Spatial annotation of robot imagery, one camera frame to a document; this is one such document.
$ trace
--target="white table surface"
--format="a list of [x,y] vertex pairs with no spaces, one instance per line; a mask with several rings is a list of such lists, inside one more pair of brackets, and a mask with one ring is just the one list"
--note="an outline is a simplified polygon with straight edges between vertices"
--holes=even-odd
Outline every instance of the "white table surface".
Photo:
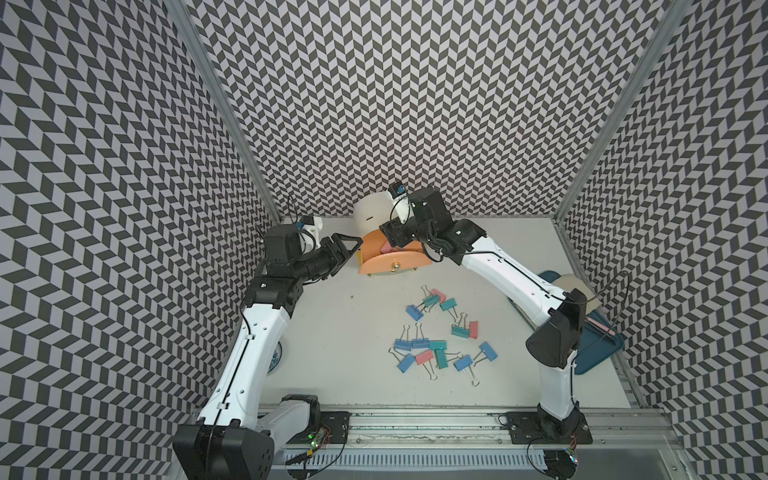
[[[571,273],[571,266],[548,218],[479,218],[475,222],[507,253],[538,273]],[[355,235],[349,218],[328,218],[323,236]],[[307,286],[286,332],[283,358],[267,376],[261,403],[277,404],[284,395],[318,395],[323,405],[339,406],[535,406],[539,401],[538,363],[525,348],[531,327],[506,296],[478,274],[450,260],[391,276],[360,275],[352,258],[339,273]],[[452,336],[452,319],[439,307],[425,314],[430,339],[448,341],[448,352],[476,355],[488,341],[498,354],[477,365],[480,385],[472,387],[452,365],[435,369],[430,381],[423,366],[401,373],[388,348],[409,324],[407,305],[422,301],[421,285],[456,298],[457,310],[478,320],[479,337]],[[574,377],[582,407],[629,408],[610,360]]]

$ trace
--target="checkered wall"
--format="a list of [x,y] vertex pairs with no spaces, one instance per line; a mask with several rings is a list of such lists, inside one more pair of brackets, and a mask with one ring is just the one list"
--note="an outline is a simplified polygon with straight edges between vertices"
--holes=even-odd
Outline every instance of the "checkered wall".
[[768,478],[767,16],[694,3],[567,219],[704,478]]
[[187,3],[284,213],[402,179],[509,215],[560,203],[667,0]]
[[159,0],[0,2],[0,170],[0,478],[159,478],[266,221]]

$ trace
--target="wire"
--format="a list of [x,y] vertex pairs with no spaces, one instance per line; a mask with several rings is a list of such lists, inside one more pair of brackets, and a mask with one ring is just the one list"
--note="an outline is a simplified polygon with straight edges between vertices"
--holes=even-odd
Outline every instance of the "wire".
[[531,450],[531,445],[533,445],[533,442],[536,442],[537,440],[544,440],[547,443],[551,443],[549,440],[545,439],[544,437],[539,437],[537,439],[531,439],[531,441],[528,442],[528,446],[525,447],[525,458],[528,460],[528,463],[531,464],[531,467],[533,467],[536,470],[536,472],[539,472],[542,475],[547,475],[542,470],[538,469],[538,467],[534,464],[533,460],[531,460],[531,455],[529,454],[529,452]]
[[[545,439],[544,437],[539,437],[539,438],[537,438],[537,439],[531,439],[531,441],[530,441],[530,442],[528,442],[528,446],[527,446],[527,447],[525,447],[525,458],[527,458],[527,459],[528,459],[528,463],[530,463],[530,464],[531,464],[531,467],[533,467],[533,468],[536,470],[536,472],[539,472],[539,473],[541,473],[542,475],[546,475],[547,477],[549,477],[549,475],[547,475],[546,473],[544,473],[542,470],[539,470],[539,469],[538,469],[538,467],[537,467],[536,465],[534,465],[533,461],[531,460],[531,455],[528,453],[528,452],[530,451],[530,449],[531,449],[531,445],[533,445],[533,442],[536,442],[537,440],[544,440],[545,442],[547,442],[547,443],[549,443],[549,444],[552,444],[552,443],[553,443],[553,442],[552,442],[550,439]],[[561,472],[559,469],[555,468],[554,464],[553,464],[553,465],[547,465],[547,468],[551,468],[552,470],[554,470],[554,472],[555,472],[555,473],[556,473],[556,474],[557,474],[557,475],[558,475],[560,478],[567,478],[565,475],[563,475],[563,473],[562,473],[562,472]]]
[[333,459],[333,461],[332,461],[332,462],[330,462],[328,465],[326,465],[326,466],[322,467],[320,470],[318,470],[317,472],[315,472],[315,473],[313,473],[312,475],[310,475],[310,477],[313,477],[313,476],[317,475],[318,473],[322,472],[322,471],[323,471],[323,470],[325,470],[326,468],[328,468],[328,467],[330,467],[331,465],[333,465],[334,463],[336,463],[336,460],[338,460],[338,459],[339,459],[339,457],[341,457],[341,454],[343,454],[343,453],[344,453],[344,447],[346,447],[346,442],[344,442],[344,444],[343,444],[343,445],[341,445],[341,451],[340,451],[340,452],[339,452],[339,454],[338,454],[338,455],[337,455],[337,456],[336,456],[336,457]]
[[[395,209],[397,208],[397,206],[400,205],[400,202],[402,202],[403,199],[407,199],[407,198],[408,198],[408,195],[403,195],[402,197],[400,197],[399,200],[395,202],[394,205],[392,205],[392,210],[389,212],[390,222],[392,221],[392,214],[395,213]],[[406,221],[408,221],[408,217],[410,216],[411,216],[411,202],[408,202],[408,215],[406,215]]]
[[309,238],[312,239],[312,250],[310,250],[310,252],[313,252],[313,251],[317,250],[317,240],[315,240],[315,236],[314,235],[312,235],[310,232],[304,230],[303,228],[299,228],[299,233],[303,233],[304,235],[307,235],[307,236],[309,236]]
[[[248,335],[250,335],[250,325],[248,324],[248,320],[243,318],[243,323],[245,323],[246,328],[248,328]],[[227,387],[227,390],[224,391],[224,400],[227,400],[227,397],[230,396],[230,390],[232,389],[232,383],[235,381],[235,376],[237,376],[237,369],[240,368],[240,363],[243,361],[243,357],[245,356],[245,351],[248,348],[248,342],[249,340],[246,337],[245,341],[245,348],[243,348],[243,353],[240,354],[240,358],[237,360],[237,365],[235,365],[235,371],[232,373],[232,378],[230,379],[230,384]],[[219,412],[216,414],[216,418],[214,419],[213,425],[210,426],[210,436],[208,437],[208,446],[205,449],[205,465],[204,468],[204,477],[205,479],[208,479],[208,470],[210,468],[210,444],[214,440],[214,429],[216,428],[216,424],[219,422],[219,416],[223,410],[219,410]]]
[[296,215],[296,221],[293,222],[294,224],[299,223],[299,209],[296,207],[296,198],[293,197],[293,212]]
[[438,259],[434,259],[434,258],[432,258],[432,255],[430,255],[430,254],[429,254],[429,251],[427,250],[427,246],[424,244],[424,242],[422,242],[422,250],[424,250],[424,254],[425,254],[425,255],[427,256],[427,258],[429,258],[431,261],[433,261],[433,262],[435,262],[435,263],[440,263],[440,262],[442,262],[442,260],[443,260],[443,255],[442,255],[442,254],[440,254],[440,258],[438,258]]

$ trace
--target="metal clip handle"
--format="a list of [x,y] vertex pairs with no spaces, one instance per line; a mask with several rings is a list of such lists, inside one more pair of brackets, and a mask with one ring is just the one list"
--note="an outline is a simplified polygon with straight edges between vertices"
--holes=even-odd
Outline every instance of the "metal clip handle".
[[437,374],[435,373],[435,367],[432,366],[432,361],[431,360],[429,360],[428,362],[422,363],[422,366],[424,366],[424,370],[426,370],[427,373],[429,374],[429,379],[430,380],[437,380]]
[[478,358],[480,355],[484,355],[484,353],[483,353],[483,351],[482,351],[482,350],[480,351],[480,353],[478,353],[477,355],[475,355],[475,358],[474,358],[474,359],[472,359],[472,363],[474,363],[475,365],[477,365],[478,363],[482,362],[483,360],[487,360],[487,359],[488,359],[488,356],[486,355],[486,356],[482,357],[480,360],[478,360],[477,358]]
[[392,356],[395,357],[395,360],[397,360],[397,363],[402,362],[406,358],[405,355],[403,355],[402,353],[400,353],[397,350],[395,350],[395,347],[393,347],[393,346],[390,346],[388,351],[389,351],[389,353],[392,354]]
[[475,376],[475,372],[472,371],[471,366],[467,366],[467,368],[464,369],[464,373],[467,375],[467,378],[469,378],[469,381],[472,383],[472,386],[480,385],[480,380],[478,380],[477,377]]

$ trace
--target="binder clip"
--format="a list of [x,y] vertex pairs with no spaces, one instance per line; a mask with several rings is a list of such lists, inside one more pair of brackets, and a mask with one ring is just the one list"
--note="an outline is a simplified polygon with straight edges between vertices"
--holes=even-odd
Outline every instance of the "binder clip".
[[432,307],[440,303],[440,297],[437,295],[431,295],[424,299],[424,307],[429,308],[428,311],[432,311]]
[[421,320],[421,319],[422,319],[422,317],[424,316],[424,314],[422,313],[422,311],[421,311],[421,310],[419,310],[419,308],[418,308],[418,307],[416,307],[416,305],[408,305],[408,306],[406,307],[406,313],[408,313],[408,314],[411,316],[411,318],[413,318],[413,319],[414,319],[415,321],[417,321],[417,322],[418,322],[419,320]]
[[464,339],[469,338],[472,333],[467,329],[467,314],[460,313],[456,322],[451,326],[451,335],[460,336]]
[[400,371],[403,373],[405,373],[406,370],[416,362],[416,358],[413,355],[410,353],[408,355],[403,355],[402,353],[395,350],[395,347],[393,346],[389,347],[389,353],[395,357],[398,362],[397,368],[400,369]]
[[472,357],[469,355],[464,355],[463,357],[457,359],[453,366],[456,367],[456,371],[461,372],[463,369],[467,368],[472,364]]
[[422,324],[417,323],[416,324],[416,336],[413,337],[413,340],[411,341],[411,347],[413,349],[428,349],[429,348],[429,339],[424,337],[424,332],[422,331]]
[[[480,360],[478,360],[477,358],[480,355],[483,355],[483,354],[485,354],[485,356],[482,357]],[[494,360],[496,360],[497,357],[498,357],[498,355],[496,355],[496,351],[493,350],[493,348],[491,348],[491,346],[488,344],[488,342],[483,342],[483,343],[480,344],[480,353],[475,355],[475,358],[472,359],[472,361],[475,363],[475,365],[477,365],[478,363],[480,363],[480,362],[482,362],[483,360],[486,360],[486,359],[489,362],[493,362]]]
[[416,356],[416,365],[422,365],[423,363],[426,363],[433,358],[435,358],[435,353],[431,350],[427,350],[426,352],[420,353]]
[[435,361],[437,362],[437,368],[439,369],[447,369],[448,368],[448,355],[453,357],[460,357],[461,352],[459,353],[445,353],[445,350],[435,350]]
[[424,302],[422,304],[425,310],[429,308],[427,312],[431,312],[432,307],[441,302],[440,296],[430,293],[426,285],[422,285],[422,293],[424,294]]
[[458,325],[451,326],[451,335],[460,336],[463,339],[469,338],[469,330],[463,329]]
[[480,385],[480,381],[477,380],[477,377],[475,377],[475,372],[472,371],[472,358],[469,355],[464,355],[460,359],[456,360],[453,363],[453,366],[456,367],[459,372],[464,372],[464,374],[467,375],[467,378],[469,378],[472,386]]
[[439,296],[439,297],[440,297],[440,303],[443,303],[443,302],[445,302],[445,299],[446,299],[446,298],[448,298],[448,297],[446,297],[446,296],[445,296],[445,294],[444,294],[444,293],[441,293],[441,292],[440,292],[440,290],[437,290],[436,288],[433,288],[433,289],[432,289],[432,290],[430,290],[429,292],[430,292],[432,295],[437,295],[437,296]]
[[424,370],[426,370],[429,374],[429,379],[437,380],[435,367],[432,366],[433,358],[435,358],[435,354],[431,350],[427,350],[426,352],[416,356],[416,365],[423,365]]
[[411,351],[411,342],[408,340],[408,330],[411,328],[410,325],[403,325],[402,326],[402,335],[399,339],[395,340],[395,348],[405,350],[406,352]]

